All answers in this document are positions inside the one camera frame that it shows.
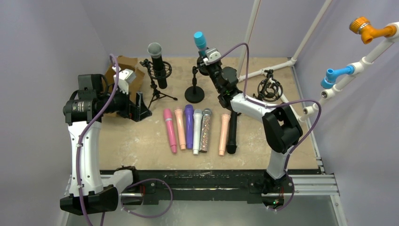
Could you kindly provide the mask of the black round-base microphone stand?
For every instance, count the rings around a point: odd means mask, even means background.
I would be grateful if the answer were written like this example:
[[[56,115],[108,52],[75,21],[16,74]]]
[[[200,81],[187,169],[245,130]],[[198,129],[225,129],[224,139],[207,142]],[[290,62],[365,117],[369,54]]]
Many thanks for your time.
[[[196,74],[199,72],[202,75],[205,76],[209,76],[209,74],[207,73],[206,69],[204,66],[201,65],[202,63],[202,58],[198,57],[197,58],[197,65],[192,67],[192,86],[190,86],[189,88],[186,89],[185,93],[184,93],[184,97],[185,99],[192,104],[196,104],[201,102],[204,97],[205,97],[205,93],[204,90],[197,86],[197,77]]]

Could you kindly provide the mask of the teal toy microphone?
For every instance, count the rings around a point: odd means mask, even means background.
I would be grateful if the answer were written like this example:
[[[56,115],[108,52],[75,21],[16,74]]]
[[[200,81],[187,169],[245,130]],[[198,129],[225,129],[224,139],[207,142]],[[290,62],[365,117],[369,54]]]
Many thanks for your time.
[[[207,50],[207,41],[203,32],[201,31],[195,32],[193,38],[194,38],[194,43],[199,51],[199,55],[201,57],[205,56],[206,55],[205,52]]]

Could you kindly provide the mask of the brown cardboard box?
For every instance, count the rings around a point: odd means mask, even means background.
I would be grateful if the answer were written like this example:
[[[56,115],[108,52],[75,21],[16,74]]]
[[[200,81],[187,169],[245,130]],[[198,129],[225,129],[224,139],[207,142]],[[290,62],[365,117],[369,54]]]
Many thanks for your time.
[[[144,72],[136,66],[138,60],[126,56],[117,57],[119,67],[110,65],[105,73],[108,84],[105,85],[105,93],[116,93],[112,103],[107,107],[107,112],[116,109],[116,114],[134,121],[140,121],[148,113],[140,88],[144,79]]]

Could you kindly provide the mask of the silver rhinestone microphone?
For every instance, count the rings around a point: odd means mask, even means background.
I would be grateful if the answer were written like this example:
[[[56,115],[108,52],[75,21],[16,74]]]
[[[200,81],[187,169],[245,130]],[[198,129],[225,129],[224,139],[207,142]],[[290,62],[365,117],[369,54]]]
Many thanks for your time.
[[[208,152],[208,140],[211,124],[212,111],[209,108],[205,108],[202,112],[202,123],[201,123],[201,135],[200,135],[200,147],[201,153]]]

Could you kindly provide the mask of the black tripod microphone stand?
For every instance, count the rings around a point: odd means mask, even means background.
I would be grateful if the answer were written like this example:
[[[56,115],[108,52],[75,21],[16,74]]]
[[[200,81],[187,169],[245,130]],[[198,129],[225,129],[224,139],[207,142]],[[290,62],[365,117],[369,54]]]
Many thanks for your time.
[[[150,77],[150,80],[151,80],[150,87],[152,88],[153,92],[152,92],[152,98],[150,100],[148,108],[151,107],[151,105],[152,105],[152,103],[154,101],[163,99],[165,97],[169,97],[169,98],[171,98],[171,99],[173,99],[175,101],[178,100],[178,98],[170,96],[170,95],[167,95],[167,94],[165,94],[165,93],[163,93],[163,92],[161,92],[159,90],[160,88],[159,88],[158,82],[157,82],[157,80],[156,80],[156,78],[154,76],[154,70],[152,68],[153,64],[152,64],[152,62],[149,59],[145,59],[144,61],[141,61],[139,63],[140,63],[141,66],[143,66],[143,67],[145,67],[147,69],[147,73],[148,73],[148,75]],[[171,66],[170,63],[168,63],[166,61],[163,61],[163,63],[165,65],[165,69],[166,69],[166,77],[165,78],[167,79],[172,73],[172,66]]]

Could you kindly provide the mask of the purple toy microphone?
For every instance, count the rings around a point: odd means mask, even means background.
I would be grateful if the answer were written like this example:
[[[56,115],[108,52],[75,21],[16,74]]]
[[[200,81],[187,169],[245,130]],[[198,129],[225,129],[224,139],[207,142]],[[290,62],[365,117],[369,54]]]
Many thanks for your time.
[[[184,115],[186,119],[186,146],[187,149],[193,148],[193,119],[194,109],[192,105],[186,105],[184,108]]]

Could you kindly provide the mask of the white toy microphone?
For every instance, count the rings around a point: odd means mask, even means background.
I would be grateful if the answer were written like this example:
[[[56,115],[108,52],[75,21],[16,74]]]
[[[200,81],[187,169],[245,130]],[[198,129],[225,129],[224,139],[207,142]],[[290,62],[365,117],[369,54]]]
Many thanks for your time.
[[[201,109],[194,110],[193,119],[194,119],[193,155],[199,155],[201,123],[202,123],[202,110]]]

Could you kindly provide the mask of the pink toy microphone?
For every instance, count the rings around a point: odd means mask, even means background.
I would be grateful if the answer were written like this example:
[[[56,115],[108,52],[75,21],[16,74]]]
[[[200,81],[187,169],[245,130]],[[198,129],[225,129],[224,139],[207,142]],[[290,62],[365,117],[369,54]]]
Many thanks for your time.
[[[169,108],[163,110],[163,118],[166,124],[168,142],[173,154],[177,153],[176,136],[174,133],[172,112]]]

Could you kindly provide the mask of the beige microphone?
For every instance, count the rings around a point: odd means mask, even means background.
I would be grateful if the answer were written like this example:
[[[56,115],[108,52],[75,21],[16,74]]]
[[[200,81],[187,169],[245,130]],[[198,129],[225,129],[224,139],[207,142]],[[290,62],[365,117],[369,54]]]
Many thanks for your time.
[[[218,147],[219,156],[225,155],[230,118],[231,118],[230,114],[222,114],[221,116],[221,130],[220,130],[220,139]]]
[[[187,146],[186,146],[185,132],[184,132],[183,110],[181,107],[177,107],[174,110],[174,113],[176,117],[179,146],[180,149],[184,151],[187,149]]]

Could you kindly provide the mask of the black glitter microphone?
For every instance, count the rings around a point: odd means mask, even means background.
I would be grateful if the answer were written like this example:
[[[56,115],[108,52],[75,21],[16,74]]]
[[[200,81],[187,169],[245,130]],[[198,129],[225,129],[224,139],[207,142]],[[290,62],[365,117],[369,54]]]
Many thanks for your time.
[[[154,76],[158,82],[160,89],[165,89],[167,87],[166,81],[166,69],[162,59],[162,47],[159,43],[153,42],[148,46],[148,53],[152,58]]]

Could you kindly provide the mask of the plain black microphone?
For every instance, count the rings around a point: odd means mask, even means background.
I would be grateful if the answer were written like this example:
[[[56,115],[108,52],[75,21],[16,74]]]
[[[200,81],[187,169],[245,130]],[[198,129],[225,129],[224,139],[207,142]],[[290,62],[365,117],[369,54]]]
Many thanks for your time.
[[[235,154],[237,150],[237,117],[238,113],[232,111],[229,124],[229,135],[226,144],[226,151],[228,154]]]

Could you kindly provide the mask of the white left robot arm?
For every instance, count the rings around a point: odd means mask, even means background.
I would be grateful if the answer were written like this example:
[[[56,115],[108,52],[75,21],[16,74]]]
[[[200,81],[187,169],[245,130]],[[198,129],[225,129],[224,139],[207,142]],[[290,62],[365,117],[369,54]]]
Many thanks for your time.
[[[122,71],[110,85],[101,74],[78,76],[79,88],[63,107],[72,145],[72,181],[67,195],[60,199],[62,210],[80,216],[114,211],[120,193],[137,181],[133,166],[120,167],[110,178],[102,179],[98,151],[103,114],[116,113],[135,122],[152,115],[141,92],[135,102],[130,100],[129,85],[135,78],[134,72]]]

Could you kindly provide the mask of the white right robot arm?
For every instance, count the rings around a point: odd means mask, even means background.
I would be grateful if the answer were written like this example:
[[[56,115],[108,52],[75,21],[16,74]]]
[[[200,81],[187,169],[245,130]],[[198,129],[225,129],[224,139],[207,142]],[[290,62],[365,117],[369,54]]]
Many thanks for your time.
[[[209,64],[206,57],[199,57],[197,65],[205,70],[216,91],[218,101],[223,108],[243,113],[263,124],[266,141],[271,148],[268,175],[278,180],[285,176],[288,152],[298,144],[303,130],[289,106],[266,104],[244,95],[237,87],[236,70],[222,68],[221,61]]]

